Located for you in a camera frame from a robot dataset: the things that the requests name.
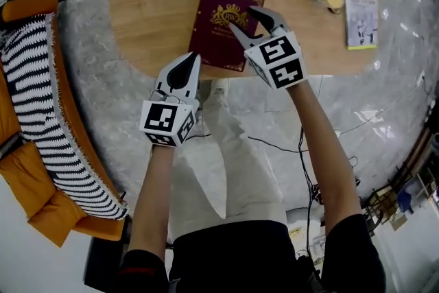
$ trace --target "yellow book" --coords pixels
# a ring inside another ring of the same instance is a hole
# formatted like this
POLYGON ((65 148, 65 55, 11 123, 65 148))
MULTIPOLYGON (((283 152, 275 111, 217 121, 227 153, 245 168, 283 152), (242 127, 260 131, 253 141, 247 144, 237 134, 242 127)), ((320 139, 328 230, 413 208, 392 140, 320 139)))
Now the yellow book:
POLYGON ((349 50, 378 46, 378 0, 345 0, 349 50))

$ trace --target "white pants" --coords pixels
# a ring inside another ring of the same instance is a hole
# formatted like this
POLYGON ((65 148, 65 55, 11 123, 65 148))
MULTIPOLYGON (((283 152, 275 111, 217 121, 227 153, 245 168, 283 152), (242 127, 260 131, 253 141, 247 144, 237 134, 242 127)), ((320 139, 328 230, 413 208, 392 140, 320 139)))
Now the white pants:
POLYGON ((227 177, 226 218, 221 218, 204 194, 186 158, 176 152, 169 214, 173 241, 182 235, 231 222, 271 220, 287 223, 270 177, 252 151, 250 141, 225 99, 212 95, 204 103, 204 120, 218 142, 227 177))

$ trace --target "wire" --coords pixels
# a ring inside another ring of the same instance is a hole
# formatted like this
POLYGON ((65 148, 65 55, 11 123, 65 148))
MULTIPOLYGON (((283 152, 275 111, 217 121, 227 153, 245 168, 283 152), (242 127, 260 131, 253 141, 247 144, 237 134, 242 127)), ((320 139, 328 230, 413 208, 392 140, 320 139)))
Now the wire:
POLYGON ((296 251, 296 254, 299 255, 300 252, 305 252, 308 254, 308 252, 305 249, 299 249, 296 251))
POLYGON ((300 128, 300 138, 299 138, 298 149, 299 149, 299 154, 300 154, 300 161, 302 162, 303 172, 305 174, 305 180, 307 181, 307 186, 308 186, 309 203, 308 203, 308 217, 307 217, 307 252, 308 252, 309 258, 312 260, 311 249, 309 247, 309 225, 311 222, 311 206, 313 204, 312 182, 309 179, 308 171, 307 171, 307 168, 305 166, 305 161, 303 159, 303 151, 302 151, 303 136, 304 136, 304 132, 303 132, 303 127, 302 127, 302 128, 300 128))
POLYGON ((290 152, 290 153, 294 153, 294 154, 300 154, 300 152, 297 151, 297 150, 283 149, 281 147, 278 147, 277 145, 268 143, 267 141, 264 141, 263 139, 259 139, 259 138, 255 138, 255 137, 249 137, 249 139, 253 139, 254 141, 259 141, 259 142, 265 143, 266 145, 270 145, 272 147, 275 147, 275 148, 277 148, 279 150, 282 150, 283 152, 290 152))
POLYGON ((151 94, 150 94, 150 99, 151 99, 152 95, 153 95, 155 92, 159 92, 160 94, 163 95, 163 99, 162 99, 161 101, 165 101, 167 97, 174 97, 174 98, 176 98, 176 99, 178 100, 178 103, 179 103, 179 104, 186 104, 185 101, 181 100, 181 99, 180 99, 179 97, 177 97, 176 95, 173 95, 173 94, 167 94, 167 93, 161 91, 160 89, 153 89, 153 90, 151 91, 151 94))
MULTIPOLYGON (((204 138, 204 137, 209 137, 211 135, 212 135, 211 133, 208 133, 208 134, 195 134, 193 136, 190 136, 186 140, 188 141, 188 140, 190 140, 192 138, 198 138, 198 137, 203 137, 204 138)), ((281 147, 279 147, 277 145, 268 143, 267 141, 264 141, 263 139, 259 139, 259 138, 256 138, 256 137, 250 137, 250 136, 248 138, 249 139, 253 139, 254 141, 265 143, 266 145, 269 145, 270 147, 273 147, 273 148, 277 148, 277 149, 279 149, 279 150, 281 150, 283 152, 290 152, 290 153, 294 153, 294 154, 299 154, 299 151, 297 151, 297 150, 284 149, 284 148, 281 148, 281 147)))
POLYGON ((323 76, 322 79, 320 80, 320 86, 318 87, 317 100, 320 97, 320 89, 322 89, 322 83, 323 83, 323 76))
POLYGON ((358 158, 357 158, 356 156, 352 156, 352 157, 349 158, 349 161, 351 161, 352 159, 355 159, 355 160, 357 161, 357 162, 355 163, 355 165, 352 165, 352 164, 351 164, 352 168, 354 168, 355 166, 358 165, 358 158))
POLYGON ((373 120, 375 117, 377 117, 378 115, 381 115, 382 113, 386 112, 388 109, 392 108, 394 105, 398 104, 402 99, 404 99, 405 97, 407 97, 411 92, 413 92, 416 88, 418 88, 418 86, 413 87, 410 92, 408 92, 407 94, 403 95, 402 97, 400 97, 397 101, 395 101, 394 103, 392 103, 391 105, 389 105, 387 108, 381 110, 379 113, 376 113, 375 115, 373 115, 370 119, 365 120, 365 122, 363 122, 362 124, 359 124, 357 127, 351 128, 350 130, 344 131, 342 133, 340 133, 340 136, 342 136, 343 134, 346 134, 348 132, 352 132, 354 130, 356 130, 357 128, 360 128, 364 125, 366 125, 370 120, 373 120))
POLYGON ((428 96, 430 96, 431 91, 433 90, 433 87, 431 86, 429 90, 427 90, 427 83, 425 81, 425 76, 423 76, 423 88, 424 88, 424 92, 425 94, 427 94, 428 96))

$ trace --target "black and white striped fabric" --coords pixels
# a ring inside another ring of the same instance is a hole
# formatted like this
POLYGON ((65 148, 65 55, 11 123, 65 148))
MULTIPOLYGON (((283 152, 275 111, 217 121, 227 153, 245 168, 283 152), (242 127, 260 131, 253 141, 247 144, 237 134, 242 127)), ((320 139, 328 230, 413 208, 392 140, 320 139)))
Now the black and white striped fabric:
POLYGON ((93 171, 73 138, 58 100, 51 18, 38 15, 9 33, 2 51, 3 70, 23 138, 35 142, 57 188, 85 213, 121 220, 121 204, 93 171))

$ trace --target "person's arm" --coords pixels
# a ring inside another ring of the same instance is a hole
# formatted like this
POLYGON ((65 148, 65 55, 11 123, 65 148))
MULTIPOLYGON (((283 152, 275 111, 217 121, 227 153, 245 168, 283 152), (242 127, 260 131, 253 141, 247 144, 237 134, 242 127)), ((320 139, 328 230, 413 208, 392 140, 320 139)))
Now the person's arm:
POLYGON ((302 122, 324 203, 327 234, 348 216, 361 214, 351 164, 308 81, 288 89, 302 122))
POLYGON ((146 250, 165 261, 174 149, 156 146, 137 200, 128 250, 146 250))

